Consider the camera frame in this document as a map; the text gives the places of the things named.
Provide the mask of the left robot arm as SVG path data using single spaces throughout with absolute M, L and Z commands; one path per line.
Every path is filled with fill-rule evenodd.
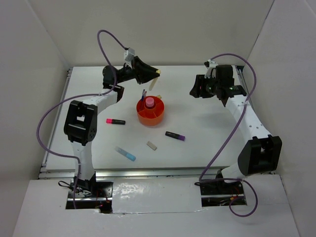
M 96 172 L 92 164 L 92 141 L 97 133 L 98 115 L 123 97 L 124 88 L 119 83 L 135 79 L 138 84 L 144 84 L 158 78 L 160 71 L 135 56 L 130 64 L 125 63 L 119 70 L 107 65 L 102 75 L 102 93 L 84 101 L 73 100 L 64 125 L 64 133 L 71 142 L 74 156 L 79 159 L 74 183 L 86 197 L 97 193 Z

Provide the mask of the blue pen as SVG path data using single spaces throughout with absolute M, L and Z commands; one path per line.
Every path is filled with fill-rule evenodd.
M 143 101 L 143 99 L 144 99 L 144 95 L 145 95 L 145 89 L 143 89 L 143 91 L 142 91 L 142 97 L 141 97 L 141 101 Z

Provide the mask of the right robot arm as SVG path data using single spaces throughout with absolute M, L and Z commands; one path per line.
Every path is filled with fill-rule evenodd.
M 217 65 L 208 69 L 206 75 L 197 75 L 190 95 L 195 98 L 217 97 L 237 122 L 233 131 L 240 130 L 245 141 L 237 162 L 219 171 L 215 182 L 218 192 L 227 193 L 233 182 L 247 176 L 276 170 L 282 140 L 263 126 L 244 88 L 235 84 L 231 65 Z

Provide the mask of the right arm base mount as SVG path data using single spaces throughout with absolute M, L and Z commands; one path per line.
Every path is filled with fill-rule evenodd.
M 200 188 L 202 207 L 246 205 L 244 190 L 241 182 L 226 183 L 217 181 L 210 183 L 195 182 Z

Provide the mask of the pink black highlighter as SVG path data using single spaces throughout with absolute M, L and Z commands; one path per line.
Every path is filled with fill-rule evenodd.
M 106 123 L 107 123 L 107 124 L 125 125 L 125 124 L 126 124 L 126 121 L 120 120 L 120 119 L 111 119 L 111 118 L 108 118 L 108 119 L 106 119 Z

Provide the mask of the red pen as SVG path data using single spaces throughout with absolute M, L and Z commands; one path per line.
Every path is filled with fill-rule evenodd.
M 138 111 L 142 111 L 142 110 L 143 110 L 146 96 L 147 96 L 147 91 L 145 92 L 143 101 L 141 101 L 141 100 L 139 101 Z

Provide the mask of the blue clear highlighter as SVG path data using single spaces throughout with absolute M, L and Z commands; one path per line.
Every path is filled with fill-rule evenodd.
M 130 161 L 135 161 L 136 156 L 132 155 L 131 153 L 127 152 L 126 150 L 120 148 L 120 147 L 115 147 L 115 151 L 121 154 L 122 156 L 126 157 Z

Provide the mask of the yellow highlighter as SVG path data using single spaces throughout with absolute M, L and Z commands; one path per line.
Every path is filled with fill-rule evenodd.
M 158 73 L 158 77 L 152 80 L 152 82 L 151 82 L 151 84 L 149 86 L 149 91 L 152 91 L 152 89 L 154 88 L 158 78 L 160 77 L 161 71 L 157 70 L 156 73 Z

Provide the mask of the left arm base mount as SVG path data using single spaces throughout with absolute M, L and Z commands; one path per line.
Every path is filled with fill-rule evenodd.
M 96 181 L 96 176 L 90 181 L 78 180 L 69 183 L 59 181 L 58 185 L 68 189 L 66 209 L 96 209 L 100 213 L 110 214 L 113 211 L 113 182 Z

